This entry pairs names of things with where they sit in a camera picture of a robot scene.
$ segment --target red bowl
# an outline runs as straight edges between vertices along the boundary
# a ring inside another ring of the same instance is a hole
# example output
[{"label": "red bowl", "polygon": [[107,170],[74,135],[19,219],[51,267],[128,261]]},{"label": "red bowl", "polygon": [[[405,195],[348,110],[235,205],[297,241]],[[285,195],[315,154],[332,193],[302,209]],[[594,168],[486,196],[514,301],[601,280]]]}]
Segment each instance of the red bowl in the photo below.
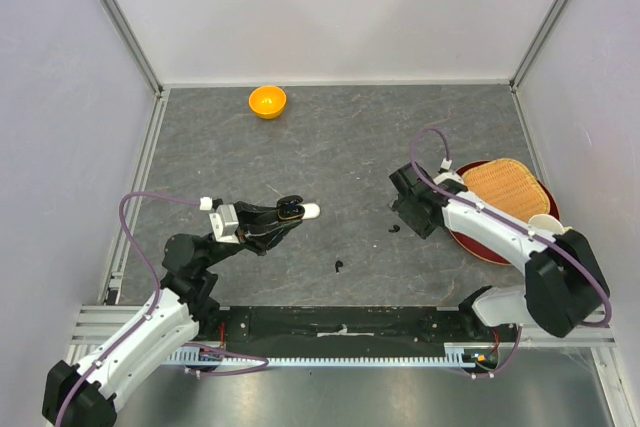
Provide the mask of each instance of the red bowl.
[{"label": "red bowl", "polygon": [[[478,167],[479,165],[482,165],[482,164],[486,164],[487,162],[489,161],[479,160],[477,162],[471,162],[470,164],[464,165],[457,170],[458,175],[462,175],[467,170],[473,169],[474,167]],[[538,184],[540,184],[540,187],[542,187],[542,190],[544,190],[545,194],[547,194],[547,197],[549,198],[549,215],[560,220],[560,211],[558,210],[558,204],[556,204],[556,201],[551,195],[551,192],[549,192],[547,188],[539,180],[538,180]],[[451,235],[453,235],[453,238],[456,239],[456,241],[462,247],[467,249],[476,257],[480,257],[482,260],[486,260],[487,262],[492,262],[494,264],[511,265],[510,262],[507,262],[504,258],[500,257],[493,250],[488,249],[487,247],[482,245],[480,242],[473,240],[471,237],[468,237],[459,232],[451,232]]]}]

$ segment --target gray floor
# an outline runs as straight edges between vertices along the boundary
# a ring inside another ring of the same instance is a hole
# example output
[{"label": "gray floor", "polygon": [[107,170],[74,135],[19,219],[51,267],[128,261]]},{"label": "gray floor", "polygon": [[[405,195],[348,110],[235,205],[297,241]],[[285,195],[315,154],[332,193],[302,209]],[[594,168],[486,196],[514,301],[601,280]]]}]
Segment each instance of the gray floor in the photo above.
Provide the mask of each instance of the gray floor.
[{"label": "gray floor", "polygon": [[[454,165],[513,157],[531,166],[507,86],[345,86],[287,88],[273,121],[247,105],[249,88],[171,91],[147,189],[189,198],[272,205],[299,194],[322,208],[266,257],[242,252],[216,265],[213,297],[236,305],[456,305],[478,287],[512,285],[514,268],[482,262],[437,231],[421,240],[388,204],[388,176],[408,160],[424,124],[449,136]],[[421,161],[436,170],[439,139]],[[393,224],[402,229],[391,234]],[[135,235],[159,267],[168,237],[210,231],[197,209],[145,202]],[[334,264],[344,267],[336,274]],[[142,263],[129,257],[121,303],[152,291]]]},{"label": "gray floor", "polygon": [[117,427],[613,427],[588,350],[522,349],[493,380],[429,368],[156,370]]}]

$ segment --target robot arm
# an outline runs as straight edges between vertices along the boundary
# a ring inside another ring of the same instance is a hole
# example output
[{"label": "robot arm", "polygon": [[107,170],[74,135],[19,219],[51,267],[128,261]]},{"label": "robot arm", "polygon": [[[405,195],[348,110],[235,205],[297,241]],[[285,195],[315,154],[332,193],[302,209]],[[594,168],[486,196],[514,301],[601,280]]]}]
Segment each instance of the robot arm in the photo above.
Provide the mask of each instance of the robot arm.
[{"label": "robot arm", "polygon": [[600,305],[598,293],[584,276],[537,238],[568,252],[609,294],[591,247],[579,232],[568,230],[554,234],[491,207],[493,212],[499,212],[528,234],[516,232],[483,213],[484,201],[469,191],[454,172],[441,171],[432,181],[469,202],[452,201],[435,192],[417,177],[410,164],[394,172],[391,181],[399,193],[392,210],[422,238],[437,227],[465,234],[507,259],[523,274],[521,285],[484,287],[461,304],[461,310],[467,309],[473,317],[470,330],[474,326],[537,323],[551,335],[565,337]]},{"label": "robot arm", "polygon": [[[172,236],[165,245],[160,298],[152,313],[148,309],[156,294],[107,342],[82,358],[77,365],[60,361],[47,376],[43,415],[53,424],[62,402],[81,376],[86,375],[68,409],[64,427],[110,427],[133,391],[167,357],[195,338],[201,323],[209,321],[219,304],[209,297],[218,276],[212,265],[248,249],[265,255],[303,220],[317,217],[316,204],[302,198],[281,199],[275,208],[244,202],[215,201],[209,216],[213,232],[199,237]],[[131,328],[133,333],[123,339]],[[111,350],[102,361],[101,355]]]}]

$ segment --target orange bowl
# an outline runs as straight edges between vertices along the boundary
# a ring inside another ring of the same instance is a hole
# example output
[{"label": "orange bowl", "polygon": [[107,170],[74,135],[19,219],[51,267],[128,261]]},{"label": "orange bowl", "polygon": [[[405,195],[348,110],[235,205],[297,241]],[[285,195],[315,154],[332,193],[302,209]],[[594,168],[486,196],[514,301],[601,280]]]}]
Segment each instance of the orange bowl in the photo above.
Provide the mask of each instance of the orange bowl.
[{"label": "orange bowl", "polygon": [[[467,170],[471,170],[474,167],[478,167],[479,165],[486,164],[487,162],[489,161],[480,160],[477,162],[471,162],[470,164],[464,165],[457,170],[458,175],[462,176],[462,174],[464,174]],[[556,204],[556,201],[551,195],[551,192],[549,192],[547,188],[539,180],[538,180],[538,184],[540,184],[540,187],[542,187],[542,190],[544,190],[545,194],[547,194],[547,197],[549,197],[549,205],[550,205],[549,215],[560,220],[560,211],[558,210],[558,204]],[[453,235],[453,238],[456,239],[456,241],[462,247],[467,249],[476,257],[479,257],[482,260],[486,260],[487,262],[491,262],[494,264],[511,265],[510,262],[507,262],[504,258],[500,257],[493,250],[488,249],[487,247],[482,245],[480,242],[473,240],[471,237],[468,237],[459,232],[451,232],[451,235]]]},{"label": "orange bowl", "polygon": [[263,119],[275,119],[283,111],[287,104],[287,94],[275,85],[263,85],[251,92],[249,107]]}]

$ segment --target white wall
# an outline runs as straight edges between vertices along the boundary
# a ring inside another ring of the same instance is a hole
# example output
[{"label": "white wall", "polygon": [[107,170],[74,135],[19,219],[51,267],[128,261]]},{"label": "white wall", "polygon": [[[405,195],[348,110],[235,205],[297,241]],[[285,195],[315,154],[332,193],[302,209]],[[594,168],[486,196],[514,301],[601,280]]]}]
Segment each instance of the white wall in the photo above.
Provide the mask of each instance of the white wall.
[{"label": "white wall", "polygon": [[553,0],[119,0],[165,83],[508,79]]},{"label": "white wall", "polygon": [[611,287],[613,329],[640,393],[640,0],[571,0],[521,89],[567,223]]},{"label": "white wall", "polygon": [[153,98],[98,0],[0,12],[0,424],[35,426],[96,301]]}]

